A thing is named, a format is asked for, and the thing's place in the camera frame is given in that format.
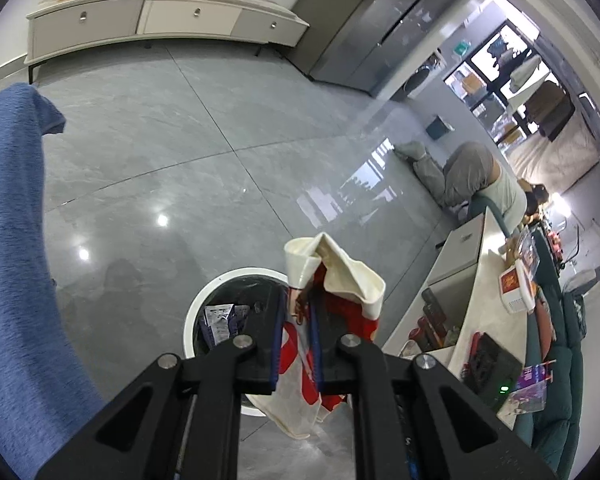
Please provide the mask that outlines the red white paper food bag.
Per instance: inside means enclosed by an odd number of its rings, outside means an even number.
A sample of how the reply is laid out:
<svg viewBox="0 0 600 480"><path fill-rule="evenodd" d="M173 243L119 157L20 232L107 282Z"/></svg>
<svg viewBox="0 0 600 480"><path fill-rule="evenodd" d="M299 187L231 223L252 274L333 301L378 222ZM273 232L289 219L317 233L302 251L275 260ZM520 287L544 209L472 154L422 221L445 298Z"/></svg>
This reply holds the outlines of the red white paper food bag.
<svg viewBox="0 0 600 480"><path fill-rule="evenodd" d="M339 338L375 338L386 282L325 232L294 238L284 252L288 299L282 340L274 346L276 386L269 396L248 399L284 434L306 439L344 400L325 390Z"/></svg>

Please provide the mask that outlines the dark green sofa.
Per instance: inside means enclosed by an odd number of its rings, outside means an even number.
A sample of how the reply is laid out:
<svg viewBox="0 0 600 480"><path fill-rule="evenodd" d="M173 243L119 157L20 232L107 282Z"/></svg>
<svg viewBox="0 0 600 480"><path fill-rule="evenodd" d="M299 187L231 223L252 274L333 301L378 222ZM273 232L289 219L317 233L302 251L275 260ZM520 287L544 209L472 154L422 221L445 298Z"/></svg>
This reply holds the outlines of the dark green sofa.
<svg viewBox="0 0 600 480"><path fill-rule="evenodd" d="M584 307L558 283L545 232L540 226L531 229L539 255L534 280L539 286L539 300L550 316L550 334L544 335L544 324L532 313L527 316L527 366L547 362L543 368L550 381L546 386L545 404L534 413L510 415L513 430L535 453L545 460L559 479L569 477L580 437L583 396L583 358L581 340L586 329ZM544 339L550 341L542 349Z"/></svg>

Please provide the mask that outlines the stainless steel refrigerator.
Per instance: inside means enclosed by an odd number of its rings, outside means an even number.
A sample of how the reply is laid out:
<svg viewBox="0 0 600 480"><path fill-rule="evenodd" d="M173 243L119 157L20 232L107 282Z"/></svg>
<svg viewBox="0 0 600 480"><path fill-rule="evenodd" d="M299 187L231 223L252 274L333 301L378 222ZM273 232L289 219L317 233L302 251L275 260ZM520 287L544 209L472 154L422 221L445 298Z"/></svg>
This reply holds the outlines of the stainless steel refrigerator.
<svg viewBox="0 0 600 480"><path fill-rule="evenodd" d="M362 0L309 76L374 93L456 0Z"/></svg>

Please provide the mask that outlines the white round trash bin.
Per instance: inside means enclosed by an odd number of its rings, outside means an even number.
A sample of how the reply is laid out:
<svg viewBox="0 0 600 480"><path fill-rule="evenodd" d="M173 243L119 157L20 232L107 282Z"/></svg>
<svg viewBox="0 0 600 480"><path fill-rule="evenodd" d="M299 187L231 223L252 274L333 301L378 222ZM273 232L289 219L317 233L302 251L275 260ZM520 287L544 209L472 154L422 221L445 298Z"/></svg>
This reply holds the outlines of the white round trash bin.
<svg viewBox="0 0 600 480"><path fill-rule="evenodd" d="M186 359L204 356L218 342L243 333L248 318L274 304L276 294L286 286L285 274L257 266L227 271L205 284L186 314Z"/></svg>

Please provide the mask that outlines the white low tv cabinet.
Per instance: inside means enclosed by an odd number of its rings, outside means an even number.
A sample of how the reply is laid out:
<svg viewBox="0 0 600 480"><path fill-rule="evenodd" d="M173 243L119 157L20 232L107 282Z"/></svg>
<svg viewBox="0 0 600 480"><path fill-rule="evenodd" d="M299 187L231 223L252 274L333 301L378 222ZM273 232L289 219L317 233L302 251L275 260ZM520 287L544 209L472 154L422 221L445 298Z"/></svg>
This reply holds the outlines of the white low tv cabinet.
<svg viewBox="0 0 600 480"><path fill-rule="evenodd" d="M28 81L68 53L120 42L202 38L295 47L309 24L265 0L62 0L27 16Z"/></svg>

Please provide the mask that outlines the black device on table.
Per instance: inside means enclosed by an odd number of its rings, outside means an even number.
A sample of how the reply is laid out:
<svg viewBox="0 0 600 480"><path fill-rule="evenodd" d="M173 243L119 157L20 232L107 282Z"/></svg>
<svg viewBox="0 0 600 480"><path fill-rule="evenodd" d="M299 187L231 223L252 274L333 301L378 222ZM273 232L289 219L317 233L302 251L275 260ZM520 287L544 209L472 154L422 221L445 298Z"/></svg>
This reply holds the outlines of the black device on table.
<svg viewBox="0 0 600 480"><path fill-rule="evenodd" d="M462 381L488 408L501 409L521 371L522 363L489 334L474 333Z"/></svg>

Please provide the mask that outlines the blue shaggy rug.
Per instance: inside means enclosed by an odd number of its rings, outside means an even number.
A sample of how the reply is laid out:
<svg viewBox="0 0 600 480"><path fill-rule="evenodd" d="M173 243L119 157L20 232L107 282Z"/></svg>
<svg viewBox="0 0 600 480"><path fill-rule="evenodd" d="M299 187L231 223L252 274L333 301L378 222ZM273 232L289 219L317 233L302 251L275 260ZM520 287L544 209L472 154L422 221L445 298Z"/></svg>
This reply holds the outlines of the blue shaggy rug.
<svg viewBox="0 0 600 480"><path fill-rule="evenodd" d="M20 479L104 405L62 328L45 252L43 138L65 123L28 84L0 92L0 455Z"/></svg>

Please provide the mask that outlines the red white fries box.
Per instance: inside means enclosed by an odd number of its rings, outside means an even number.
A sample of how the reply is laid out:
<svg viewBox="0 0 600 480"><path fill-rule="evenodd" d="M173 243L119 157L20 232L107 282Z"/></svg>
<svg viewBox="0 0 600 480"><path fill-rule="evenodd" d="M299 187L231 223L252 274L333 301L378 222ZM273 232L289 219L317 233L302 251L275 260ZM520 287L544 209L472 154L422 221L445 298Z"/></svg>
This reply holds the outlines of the red white fries box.
<svg viewBox="0 0 600 480"><path fill-rule="evenodd" d="M500 275L498 288L502 303L508 313L515 314L534 310L535 296L532 281L521 260L517 259Z"/></svg>

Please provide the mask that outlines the white coffee table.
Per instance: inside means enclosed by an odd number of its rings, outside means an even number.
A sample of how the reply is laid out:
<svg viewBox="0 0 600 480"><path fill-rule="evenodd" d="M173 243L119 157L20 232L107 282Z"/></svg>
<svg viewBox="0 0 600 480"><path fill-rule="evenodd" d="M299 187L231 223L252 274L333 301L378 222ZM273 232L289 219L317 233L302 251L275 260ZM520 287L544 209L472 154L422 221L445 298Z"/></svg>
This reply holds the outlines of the white coffee table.
<svg viewBox="0 0 600 480"><path fill-rule="evenodd" d="M424 316L422 294L429 290L446 316L444 326L460 330L457 341L434 352L455 376L462 374L475 333L489 334L520 362L526 360L528 344L537 342L545 358L556 339L548 307L539 304L533 313L510 313L501 300L500 275L507 268L505 244L505 234L490 211L452 231L382 350L393 356L403 353L407 336Z"/></svg>

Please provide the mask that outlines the person in grey pants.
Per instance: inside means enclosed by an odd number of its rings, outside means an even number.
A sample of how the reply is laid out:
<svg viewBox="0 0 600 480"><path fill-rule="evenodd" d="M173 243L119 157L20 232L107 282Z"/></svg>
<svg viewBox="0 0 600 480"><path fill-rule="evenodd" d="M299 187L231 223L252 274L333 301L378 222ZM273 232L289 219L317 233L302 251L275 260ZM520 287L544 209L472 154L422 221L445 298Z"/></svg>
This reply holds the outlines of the person in grey pants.
<svg viewBox="0 0 600 480"><path fill-rule="evenodd" d="M515 178L477 142L460 144L443 166L419 141L396 144L393 153L412 166L439 206L455 208L484 197L496 207L509 232L538 214L550 199L544 185Z"/></svg>

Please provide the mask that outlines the white printed carton box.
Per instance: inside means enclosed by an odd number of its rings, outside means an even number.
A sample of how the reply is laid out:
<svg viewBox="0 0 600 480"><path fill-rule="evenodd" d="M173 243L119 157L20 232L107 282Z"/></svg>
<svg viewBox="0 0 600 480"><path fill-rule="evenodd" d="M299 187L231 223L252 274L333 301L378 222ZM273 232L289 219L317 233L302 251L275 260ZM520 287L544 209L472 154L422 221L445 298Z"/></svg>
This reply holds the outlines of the white printed carton box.
<svg viewBox="0 0 600 480"><path fill-rule="evenodd" d="M250 310L248 304L205 306L199 327L206 344L213 348L239 335L245 328Z"/></svg>

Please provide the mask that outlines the small teal waste bin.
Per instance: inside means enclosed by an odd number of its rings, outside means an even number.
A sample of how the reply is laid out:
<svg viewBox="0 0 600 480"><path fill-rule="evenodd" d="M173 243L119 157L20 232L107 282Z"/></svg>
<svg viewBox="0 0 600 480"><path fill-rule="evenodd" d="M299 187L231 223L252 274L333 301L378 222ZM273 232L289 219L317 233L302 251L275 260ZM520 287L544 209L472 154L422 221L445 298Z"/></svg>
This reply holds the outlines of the small teal waste bin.
<svg viewBox="0 0 600 480"><path fill-rule="evenodd" d="M454 127L439 115L434 116L434 119L426 127L426 133L430 139L435 141L441 139L442 136L445 136L453 130Z"/></svg>

